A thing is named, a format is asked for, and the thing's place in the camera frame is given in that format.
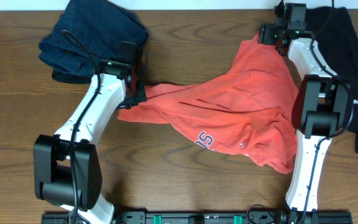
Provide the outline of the red printed t-shirt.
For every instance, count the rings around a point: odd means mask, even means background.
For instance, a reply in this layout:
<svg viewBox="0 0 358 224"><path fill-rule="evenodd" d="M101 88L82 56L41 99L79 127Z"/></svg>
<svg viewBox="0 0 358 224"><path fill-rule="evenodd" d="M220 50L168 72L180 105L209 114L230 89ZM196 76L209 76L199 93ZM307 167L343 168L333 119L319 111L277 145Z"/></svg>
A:
<svg viewBox="0 0 358 224"><path fill-rule="evenodd" d="M145 102L121 110L118 119L170 124L210 151L292 172L296 135L291 112L298 89L274 46L244 40L227 73L194 85L147 86L145 93Z"/></svg>

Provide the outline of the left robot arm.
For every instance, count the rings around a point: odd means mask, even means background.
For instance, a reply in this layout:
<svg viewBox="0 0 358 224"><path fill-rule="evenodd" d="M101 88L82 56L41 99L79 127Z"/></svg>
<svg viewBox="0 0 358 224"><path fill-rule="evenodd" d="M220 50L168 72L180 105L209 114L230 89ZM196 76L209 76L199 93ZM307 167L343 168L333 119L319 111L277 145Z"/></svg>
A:
<svg viewBox="0 0 358 224"><path fill-rule="evenodd" d="M103 177L96 147L115 110L147 97L138 73L143 50L121 42L116 58L102 59L84 98L54 135L34 143L35 196L69 211L61 223L114 223L115 208L101 194Z"/></svg>

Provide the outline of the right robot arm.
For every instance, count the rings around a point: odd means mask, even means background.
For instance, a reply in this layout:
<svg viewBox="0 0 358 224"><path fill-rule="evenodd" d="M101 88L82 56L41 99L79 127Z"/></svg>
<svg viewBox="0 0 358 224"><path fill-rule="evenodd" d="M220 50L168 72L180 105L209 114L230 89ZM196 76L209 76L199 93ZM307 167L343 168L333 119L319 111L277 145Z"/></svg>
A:
<svg viewBox="0 0 358 224"><path fill-rule="evenodd" d="M318 210L318 186L324 157L336 136L350 125L353 105L350 84L341 80L318 48L318 34L306 28L306 4L280 1L276 20L263 23L259 43L274 45L293 62L302 79L291 113L296 131L295 166L285 201L287 208L257 212L251 223L352 223L350 212Z"/></svg>

